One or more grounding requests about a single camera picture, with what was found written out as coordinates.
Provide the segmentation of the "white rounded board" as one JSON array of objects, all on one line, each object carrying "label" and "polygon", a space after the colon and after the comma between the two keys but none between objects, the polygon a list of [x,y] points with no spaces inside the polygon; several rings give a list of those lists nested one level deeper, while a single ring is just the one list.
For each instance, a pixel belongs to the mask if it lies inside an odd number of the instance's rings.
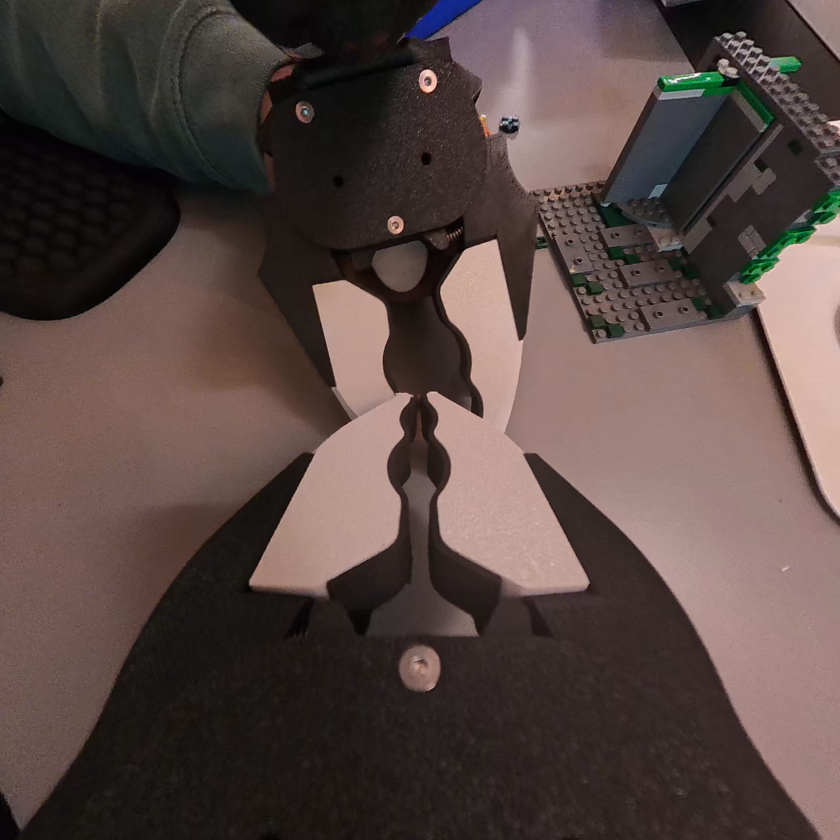
[{"label": "white rounded board", "polygon": [[815,484],[839,513],[839,220],[787,248],[759,318]]}]

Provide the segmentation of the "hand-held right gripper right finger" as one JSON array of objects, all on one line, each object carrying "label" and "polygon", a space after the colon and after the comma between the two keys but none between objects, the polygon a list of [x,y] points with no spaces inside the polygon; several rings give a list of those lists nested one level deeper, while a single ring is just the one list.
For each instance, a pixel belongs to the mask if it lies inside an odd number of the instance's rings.
[{"label": "hand-held right gripper right finger", "polygon": [[487,420],[429,392],[420,403],[434,484],[428,569],[479,635],[507,602],[585,592],[590,579],[525,454]]}]

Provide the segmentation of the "person's left forearm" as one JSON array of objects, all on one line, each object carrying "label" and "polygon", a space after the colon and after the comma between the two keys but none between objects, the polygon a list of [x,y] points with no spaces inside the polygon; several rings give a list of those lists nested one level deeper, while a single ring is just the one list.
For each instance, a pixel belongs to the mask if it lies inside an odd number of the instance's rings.
[{"label": "person's left forearm", "polygon": [[186,182],[270,190],[257,132],[289,61],[230,2],[1,2],[4,117]]}]

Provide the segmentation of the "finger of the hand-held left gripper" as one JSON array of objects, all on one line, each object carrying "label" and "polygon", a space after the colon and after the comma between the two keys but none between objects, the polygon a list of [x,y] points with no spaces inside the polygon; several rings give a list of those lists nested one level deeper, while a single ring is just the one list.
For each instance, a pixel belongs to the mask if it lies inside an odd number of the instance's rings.
[{"label": "finger of the hand-held left gripper", "polygon": [[332,390],[355,419],[394,396],[383,365],[390,337],[386,306],[347,280],[318,284],[312,291],[335,380]]},{"label": "finger of the hand-held left gripper", "polygon": [[496,239],[467,248],[437,290],[440,316],[454,334],[471,410],[505,433],[515,402],[523,340]]}]

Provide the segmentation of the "grey brick building model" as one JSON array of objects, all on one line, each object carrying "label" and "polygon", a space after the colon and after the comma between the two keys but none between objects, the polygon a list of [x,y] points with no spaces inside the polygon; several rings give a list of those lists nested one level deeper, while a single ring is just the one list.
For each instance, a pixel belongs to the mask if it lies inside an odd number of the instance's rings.
[{"label": "grey brick building model", "polygon": [[657,79],[603,182],[534,191],[593,343],[738,319],[790,246],[838,215],[839,141],[793,75],[738,31]]}]

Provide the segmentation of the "blue plastic bin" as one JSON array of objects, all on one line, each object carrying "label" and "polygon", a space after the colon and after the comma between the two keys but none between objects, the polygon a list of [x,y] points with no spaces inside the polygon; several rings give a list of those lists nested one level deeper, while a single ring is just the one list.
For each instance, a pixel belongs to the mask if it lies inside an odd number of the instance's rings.
[{"label": "blue plastic bin", "polygon": [[428,38],[466,14],[480,1],[437,1],[407,33],[407,37]]}]

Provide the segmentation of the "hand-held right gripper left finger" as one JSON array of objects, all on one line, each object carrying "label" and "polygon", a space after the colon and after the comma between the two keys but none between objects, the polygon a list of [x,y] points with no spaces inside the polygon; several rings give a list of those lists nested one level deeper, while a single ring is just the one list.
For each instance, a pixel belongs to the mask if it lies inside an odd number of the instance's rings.
[{"label": "hand-held right gripper left finger", "polygon": [[411,446],[417,399],[398,393],[311,455],[248,588],[336,603],[359,636],[413,577]]}]

